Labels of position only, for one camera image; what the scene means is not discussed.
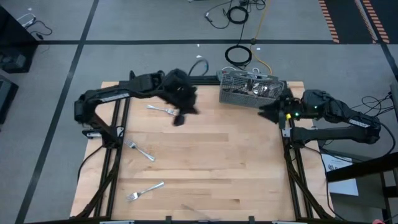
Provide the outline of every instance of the orange striped tape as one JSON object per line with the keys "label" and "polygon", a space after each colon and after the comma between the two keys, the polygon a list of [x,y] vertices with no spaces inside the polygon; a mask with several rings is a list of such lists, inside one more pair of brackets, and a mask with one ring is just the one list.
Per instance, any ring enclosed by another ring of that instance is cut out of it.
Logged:
{"label": "orange striped tape", "polygon": [[354,2],[355,2],[355,5],[356,5],[356,7],[358,8],[358,11],[359,11],[359,13],[361,14],[361,16],[362,16],[362,20],[363,20],[363,22],[365,23],[365,25],[366,25],[366,28],[368,29],[368,32],[369,32],[369,34],[371,35],[371,37],[372,37],[372,43],[376,43],[376,36],[373,34],[373,32],[372,32],[372,29],[371,29],[371,26],[370,26],[370,24],[368,23],[368,20],[366,19],[366,16],[364,15],[364,13],[363,13],[363,11],[361,10],[361,6],[359,6],[359,2],[357,2],[357,1],[359,1],[359,0],[354,0]]}
{"label": "orange striped tape", "polygon": [[333,21],[331,20],[331,17],[329,15],[329,10],[325,4],[325,1],[318,0],[318,2],[322,10],[323,17],[325,17],[326,23],[328,24],[331,38],[333,39],[334,43],[340,43],[338,39],[338,34],[336,32],[335,26],[333,25]]}
{"label": "orange striped tape", "polygon": [[369,15],[371,16],[371,20],[373,21],[374,25],[376,26],[375,32],[379,32],[380,37],[384,43],[389,43],[390,38],[388,37],[386,31],[384,30],[383,25],[381,24],[377,13],[373,9],[372,3],[369,0],[363,0],[366,10],[368,11]]}

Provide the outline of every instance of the yellow cable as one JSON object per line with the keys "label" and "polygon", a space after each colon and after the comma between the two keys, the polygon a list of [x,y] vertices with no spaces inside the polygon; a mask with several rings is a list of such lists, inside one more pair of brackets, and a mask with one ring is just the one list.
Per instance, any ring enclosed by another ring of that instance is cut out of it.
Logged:
{"label": "yellow cable", "polygon": [[254,55],[254,57],[257,59],[257,61],[259,61],[260,63],[262,63],[263,65],[265,65],[265,66],[268,68],[268,70],[269,70],[269,74],[272,75],[271,66],[269,66],[267,63],[265,63],[265,62],[263,62],[262,60],[260,60],[260,59],[257,57],[257,55],[254,53],[254,51],[251,50],[251,46],[252,46],[252,45],[250,45],[251,54]]}
{"label": "yellow cable", "polygon": [[261,24],[262,24],[262,21],[264,20],[264,18],[265,18],[265,16],[266,16],[266,13],[267,13],[267,11],[268,11],[268,6],[269,6],[270,3],[271,3],[271,0],[268,0],[268,4],[266,4],[266,8],[265,8],[264,12],[262,12],[262,16],[261,16],[261,21],[260,21],[260,24],[259,24],[259,28],[257,29],[257,34],[256,34],[256,36],[254,37],[255,39],[257,38],[257,36],[258,36],[259,33],[260,33]]}
{"label": "yellow cable", "polygon": [[[259,33],[260,33],[261,24],[262,24],[262,22],[263,22],[263,20],[264,20],[264,18],[265,18],[265,15],[266,15],[266,12],[267,12],[267,10],[268,10],[268,6],[269,6],[270,3],[271,3],[271,0],[268,0],[268,3],[266,4],[266,8],[264,9],[264,12],[262,12],[262,16],[261,16],[261,21],[260,21],[260,24],[259,24],[259,28],[257,29],[257,34],[256,34],[256,36],[254,37],[255,39],[257,39],[257,36],[258,36]],[[260,60],[260,59],[257,57],[257,55],[254,53],[254,51],[251,50],[251,46],[252,46],[252,45],[250,45],[250,51],[251,51],[251,53],[254,55],[254,57],[255,57],[260,63],[262,63],[263,65],[265,65],[265,66],[268,68],[269,74],[272,75],[272,69],[271,69],[271,67],[270,67],[267,63],[263,62],[262,60]]]}

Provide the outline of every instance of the metal bracket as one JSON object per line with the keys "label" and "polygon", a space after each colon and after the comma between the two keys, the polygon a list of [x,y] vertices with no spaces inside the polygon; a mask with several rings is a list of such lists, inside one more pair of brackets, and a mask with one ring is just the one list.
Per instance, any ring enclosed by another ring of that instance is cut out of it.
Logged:
{"label": "metal bracket", "polygon": [[123,131],[124,131],[124,127],[118,127],[118,128],[117,128],[118,137],[123,137],[124,133],[123,133],[123,134],[120,134],[120,133],[122,133]]}
{"label": "metal bracket", "polygon": [[281,129],[283,138],[290,138],[290,131],[292,128]]}

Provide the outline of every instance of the wood plank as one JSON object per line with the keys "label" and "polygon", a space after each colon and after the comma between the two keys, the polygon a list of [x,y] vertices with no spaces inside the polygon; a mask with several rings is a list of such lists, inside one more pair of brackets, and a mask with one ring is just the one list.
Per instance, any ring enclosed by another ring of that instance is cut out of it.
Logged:
{"label": "wood plank", "polygon": [[[115,84],[104,82],[103,87]],[[302,82],[289,82],[289,87],[296,97],[302,96]],[[170,115],[145,109],[146,104],[168,108],[162,100],[131,100],[126,138],[156,161],[123,148],[112,219],[164,220],[172,215],[174,220],[197,220],[206,218],[205,214],[220,220],[247,220],[250,215],[259,221],[294,220],[278,126],[258,116],[256,109],[219,103],[218,92],[218,86],[199,86],[200,114],[188,115],[180,127],[172,126]],[[101,105],[96,112],[110,123],[113,106]],[[308,128],[312,121],[301,120],[297,126]],[[99,139],[88,141],[86,156],[100,144]],[[318,149],[315,142],[309,146]],[[71,215],[80,212],[96,192],[104,152],[83,167]],[[308,188],[328,211],[320,157],[304,149],[302,157]],[[165,182],[161,189],[134,202],[125,200],[126,195],[160,181]],[[300,206],[305,215],[302,200]]]}

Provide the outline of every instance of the black metal frame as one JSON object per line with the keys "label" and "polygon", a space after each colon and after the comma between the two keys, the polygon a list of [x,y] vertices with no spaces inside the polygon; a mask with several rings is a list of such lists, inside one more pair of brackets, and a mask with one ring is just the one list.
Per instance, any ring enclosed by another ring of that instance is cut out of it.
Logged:
{"label": "black metal frame", "polygon": [[[193,85],[220,85],[220,82],[218,81],[216,76],[191,77],[191,81],[192,81]],[[115,127],[117,124],[120,104],[121,104],[120,101],[115,102],[111,127]],[[123,127],[123,128],[126,127],[129,105],[130,105],[130,99],[129,98],[125,99],[123,116],[122,116],[122,121],[121,121],[121,127]],[[289,124],[290,124],[290,127],[292,127],[292,128],[295,125],[294,121],[292,119],[289,120]],[[283,147],[284,147],[284,157],[286,160],[286,166],[287,166],[287,169],[290,170],[290,172],[288,172],[289,184],[290,184],[290,192],[291,192],[291,196],[292,196],[292,203],[293,203],[294,215],[295,215],[296,222],[305,222],[305,223],[309,223],[309,224],[311,224],[311,223],[362,224],[360,222],[343,222],[341,220],[336,220],[333,217],[322,213],[322,209],[320,209],[320,205],[316,202],[315,198],[312,196],[312,194],[307,189],[305,171],[303,168],[303,162],[302,162],[302,156],[300,153],[300,149],[293,148],[293,150],[295,151],[296,161],[297,161],[297,171],[296,171],[293,167],[292,158],[290,156],[290,150],[291,150],[292,144],[288,138],[282,138],[282,142],[283,142]],[[108,169],[109,169],[109,163],[110,163],[110,159],[111,159],[111,151],[113,149],[112,148],[106,149],[103,170],[101,173],[100,188],[98,189],[97,193],[95,193],[95,196],[93,197],[93,199],[91,199],[91,201],[90,201],[90,202],[96,201],[94,206],[91,206],[89,208],[86,207],[77,217],[71,217],[71,219],[69,219],[69,220],[38,222],[36,224],[50,224],[50,223],[54,223],[54,224],[56,224],[56,223],[99,224],[100,222],[111,221],[112,209],[113,209],[113,203],[114,203],[114,195],[116,192],[116,182],[118,179],[119,165],[120,165],[120,161],[121,161],[122,148],[123,148],[123,145],[118,146],[116,148],[114,164],[113,164],[112,169],[109,172],[108,172]],[[396,161],[397,159],[398,159],[398,152],[395,152],[386,157],[371,159],[366,162],[362,162],[359,164],[353,164],[348,167],[330,171],[327,173],[326,178],[327,178],[328,182],[335,182],[335,181],[341,181],[341,180],[346,180],[346,179],[352,179],[352,178],[360,177],[363,175],[380,173],[382,184],[384,187],[384,189],[383,189],[384,195],[385,195],[385,199],[386,199],[386,209],[383,209],[382,213],[383,213],[383,218],[388,219],[391,217],[391,212],[389,210],[389,204],[388,204],[388,197],[398,197],[398,188],[397,187],[394,187],[394,188],[385,187],[383,172],[389,171],[389,170],[392,170],[392,169],[398,167],[398,165],[393,165],[394,161]],[[111,184],[111,186],[110,186],[110,191],[109,191],[109,199],[108,199],[108,203],[107,203],[107,207],[106,207],[106,213],[105,213],[105,216],[101,216],[103,193],[109,184]],[[298,185],[300,187],[300,189],[303,191],[304,205],[305,205],[305,211],[306,211],[307,217],[303,217],[301,215],[296,185]],[[313,213],[312,213],[313,209],[315,211],[317,211],[318,215],[321,218],[313,217]],[[91,214],[91,212],[93,210],[94,210],[93,217],[89,217],[89,215]],[[134,220],[135,224],[141,224],[141,223],[142,224],[146,224],[146,223],[153,223],[153,224],[171,224],[171,223],[185,224],[186,223],[186,224],[191,224],[191,223],[195,223],[195,222],[209,223],[210,221],[208,221],[208,220],[174,221],[174,220],[172,220],[171,216],[167,216],[165,218],[165,220],[157,220],[157,221]],[[250,217],[248,217],[247,221],[218,221],[218,222],[211,222],[211,223],[216,223],[216,224],[261,223],[261,224],[265,224],[265,223],[272,223],[272,221],[255,221],[254,217],[250,216]]]}

